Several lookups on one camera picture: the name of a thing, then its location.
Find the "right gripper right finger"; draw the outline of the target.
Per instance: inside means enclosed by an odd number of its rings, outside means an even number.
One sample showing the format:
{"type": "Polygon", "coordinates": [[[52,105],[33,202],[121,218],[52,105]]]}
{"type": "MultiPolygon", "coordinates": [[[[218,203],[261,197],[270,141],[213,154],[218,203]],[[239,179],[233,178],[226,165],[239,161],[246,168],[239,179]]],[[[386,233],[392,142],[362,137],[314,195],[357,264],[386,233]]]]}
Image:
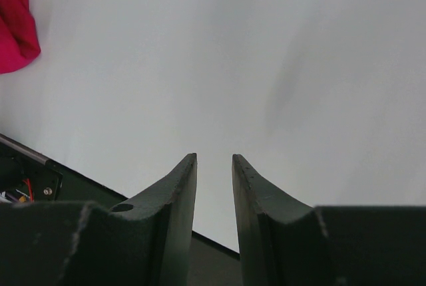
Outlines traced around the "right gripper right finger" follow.
{"type": "Polygon", "coordinates": [[[245,285],[424,285],[423,206],[310,207],[240,154],[232,186],[245,285]]]}

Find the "red t shirt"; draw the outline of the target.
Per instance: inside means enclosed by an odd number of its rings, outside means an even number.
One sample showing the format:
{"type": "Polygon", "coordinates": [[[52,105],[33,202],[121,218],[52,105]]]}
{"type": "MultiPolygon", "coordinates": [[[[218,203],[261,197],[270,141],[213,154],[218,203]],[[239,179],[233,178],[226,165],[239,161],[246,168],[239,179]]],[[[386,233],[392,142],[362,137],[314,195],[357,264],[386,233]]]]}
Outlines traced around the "red t shirt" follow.
{"type": "Polygon", "coordinates": [[[1,0],[1,74],[28,66],[40,53],[29,0],[1,0]]]}

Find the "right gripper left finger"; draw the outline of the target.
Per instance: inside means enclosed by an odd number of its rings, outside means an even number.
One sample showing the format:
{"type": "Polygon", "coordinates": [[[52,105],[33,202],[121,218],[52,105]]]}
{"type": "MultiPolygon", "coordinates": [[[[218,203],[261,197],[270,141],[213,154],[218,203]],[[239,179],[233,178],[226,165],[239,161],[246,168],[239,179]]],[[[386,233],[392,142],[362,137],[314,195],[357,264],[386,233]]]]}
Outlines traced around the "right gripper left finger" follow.
{"type": "Polygon", "coordinates": [[[94,202],[1,205],[2,285],[185,285],[197,156],[110,209],[94,202]]]}

